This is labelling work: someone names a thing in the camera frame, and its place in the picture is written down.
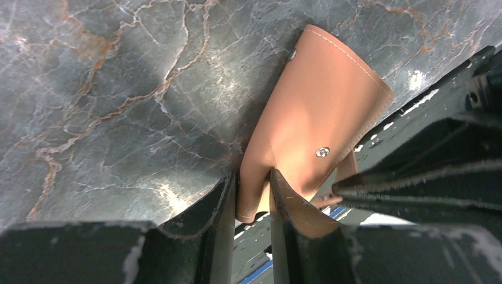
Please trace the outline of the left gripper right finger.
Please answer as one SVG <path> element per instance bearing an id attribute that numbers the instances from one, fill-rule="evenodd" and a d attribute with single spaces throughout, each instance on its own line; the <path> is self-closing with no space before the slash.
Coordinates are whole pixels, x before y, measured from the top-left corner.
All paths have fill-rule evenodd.
<path id="1" fill-rule="evenodd" d="M 500 227 L 344 225 L 270 172 L 275 283 L 500 283 Z"/>

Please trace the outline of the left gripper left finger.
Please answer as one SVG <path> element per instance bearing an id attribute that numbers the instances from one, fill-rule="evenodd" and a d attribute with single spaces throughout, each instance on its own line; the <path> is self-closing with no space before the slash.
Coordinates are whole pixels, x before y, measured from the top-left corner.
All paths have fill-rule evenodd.
<path id="1" fill-rule="evenodd" d="M 171 220 L 27 222 L 1 233 L 2 283 L 230 283 L 236 176 Z"/>

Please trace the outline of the brown leather card holder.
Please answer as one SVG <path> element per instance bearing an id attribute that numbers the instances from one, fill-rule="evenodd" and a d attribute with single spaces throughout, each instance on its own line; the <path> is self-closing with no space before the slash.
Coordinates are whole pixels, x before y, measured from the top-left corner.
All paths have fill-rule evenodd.
<path id="1" fill-rule="evenodd" d="M 269 211 L 269 171 L 310 201 L 332 174 L 357 171 L 354 148 L 393 100 L 391 88 L 354 51 L 307 25 L 244 153 L 236 218 Z"/>

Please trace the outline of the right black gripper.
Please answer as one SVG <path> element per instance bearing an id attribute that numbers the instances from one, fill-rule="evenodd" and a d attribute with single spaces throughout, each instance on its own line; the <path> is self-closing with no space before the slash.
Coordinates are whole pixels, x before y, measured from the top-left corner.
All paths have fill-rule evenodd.
<path id="1" fill-rule="evenodd" d="M 501 50 L 468 81 L 466 108 L 478 118 L 501 125 Z"/>

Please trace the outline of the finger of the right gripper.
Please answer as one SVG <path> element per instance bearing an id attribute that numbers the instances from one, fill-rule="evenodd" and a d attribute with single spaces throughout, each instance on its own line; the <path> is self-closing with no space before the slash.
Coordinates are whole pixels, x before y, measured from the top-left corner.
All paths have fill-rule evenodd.
<path id="1" fill-rule="evenodd" d="M 337 182 L 345 203 L 501 210 L 501 118 L 435 121 L 366 171 Z"/>

